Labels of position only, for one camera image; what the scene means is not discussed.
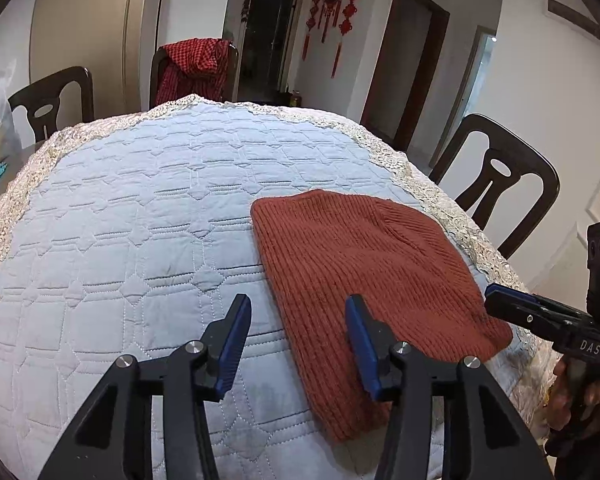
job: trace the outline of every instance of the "black camera device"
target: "black camera device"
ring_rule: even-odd
[[[544,446],[548,455],[556,457],[571,452],[595,410],[585,405],[584,394],[592,382],[600,379],[600,222],[587,229],[587,253],[587,312],[495,283],[485,292],[487,313],[552,341],[552,348],[568,358],[571,420],[561,431],[552,431]]]

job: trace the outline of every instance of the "lace trim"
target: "lace trim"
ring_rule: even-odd
[[[11,232],[29,205],[31,191],[51,173],[63,156],[90,140],[107,137],[115,131],[131,128],[141,121],[161,118],[200,103],[214,104],[222,108],[245,108],[253,114],[273,115],[292,123],[306,121],[343,132],[368,150],[373,163],[392,174],[394,184],[420,201],[423,210],[435,218],[446,232],[454,236],[477,269],[484,272],[489,280],[526,291],[525,285],[511,266],[456,202],[409,163],[404,153],[396,152],[360,124],[321,110],[261,106],[253,103],[219,105],[195,94],[162,104],[148,112],[78,124],[53,134],[31,155],[17,177],[8,185],[7,191],[0,197],[0,262],[10,250]],[[556,356],[548,343],[540,341],[527,330],[519,328],[518,335],[533,358],[510,397],[529,423],[533,412],[544,398],[548,388],[546,372],[556,360]]]

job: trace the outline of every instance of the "light blue quilted fabric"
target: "light blue quilted fabric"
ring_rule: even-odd
[[[198,104],[62,158],[32,193],[0,264],[0,457],[8,467],[36,478],[119,354],[169,354],[242,292],[253,305],[250,336],[233,389],[207,405],[221,478],[373,478],[383,431],[339,446],[319,432],[251,231],[253,200],[315,188],[420,208],[340,131],[242,108]],[[484,290],[485,277],[465,260]],[[490,366],[510,392],[527,362],[514,336]],[[441,463],[438,429],[431,476]]]

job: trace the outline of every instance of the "silver screw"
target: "silver screw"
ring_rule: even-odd
[[[205,349],[205,344],[202,341],[189,341],[184,349],[190,354],[199,354]]]
[[[394,345],[394,350],[398,354],[408,354],[411,352],[411,345],[406,341],[400,341]]]
[[[472,355],[465,357],[463,362],[467,368],[477,368],[480,366],[480,359]]]
[[[133,363],[134,357],[129,354],[121,355],[116,359],[116,366],[118,368],[129,368],[131,363]]]

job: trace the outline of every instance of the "red checkered scarf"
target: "red checkered scarf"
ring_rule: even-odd
[[[213,101],[222,99],[227,78],[229,41],[179,41],[163,46],[170,62],[159,83],[155,104],[198,94]]]

